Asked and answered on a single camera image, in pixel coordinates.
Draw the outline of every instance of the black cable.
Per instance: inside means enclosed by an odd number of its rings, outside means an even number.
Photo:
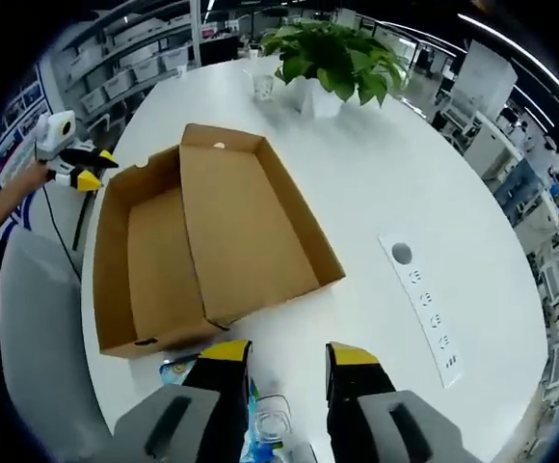
[[[33,152],[34,152],[34,157],[36,158],[36,161],[37,161],[38,160],[38,142],[37,141],[34,142]],[[82,284],[82,278],[80,277],[80,273],[78,273],[78,269],[76,269],[76,265],[74,265],[74,261],[71,259],[71,256],[69,255],[69,251],[67,250],[66,243],[64,242],[64,239],[61,236],[61,232],[59,231],[59,228],[57,227],[57,223],[55,222],[55,215],[52,211],[52,204],[50,203],[50,200],[48,199],[48,193],[46,192],[46,187],[43,186],[41,188],[41,191],[44,192],[44,197],[46,198],[46,205],[48,206],[48,213],[50,214],[50,221],[52,222],[52,226],[55,229],[55,232],[57,233],[57,236],[59,236],[59,241],[61,242],[61,246],[64,248],[64,252],[66,253],[67,260],[69,260],[69,264],[71,265],[71,269],[76,274],[76,278],[78,278],[78,283]]]

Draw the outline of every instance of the person's hand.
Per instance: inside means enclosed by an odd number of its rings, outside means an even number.
[[[27,194],[32,193],[48,181],[48,168],[45,163],[33,161],[16,176],[16,180]]]

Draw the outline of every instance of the person's arm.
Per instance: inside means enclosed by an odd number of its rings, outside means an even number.
[[[45,164],[34,161],[0,190],[0,227],[24,198],[47,181]]]

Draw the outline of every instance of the potted plant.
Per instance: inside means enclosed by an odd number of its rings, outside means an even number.
[[[354,92],[360,104],[376,97],[382,106],[390,88],[402,85],[397,55],[361,31],[330,22],[300,23],[269,31],[263,53],[279,52],[276,77],[289,84],[305,79],[302,111],[334,116]]]

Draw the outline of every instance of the power outlet strip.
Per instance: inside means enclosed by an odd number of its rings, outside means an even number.
[[[448,388],[464,371],[457,344],[445,327],[444,314],[436,296],[427,284],[413,249],[406,239],[401,236],[380,235],[378,240],[413,304],[434,355],[442,386]]]

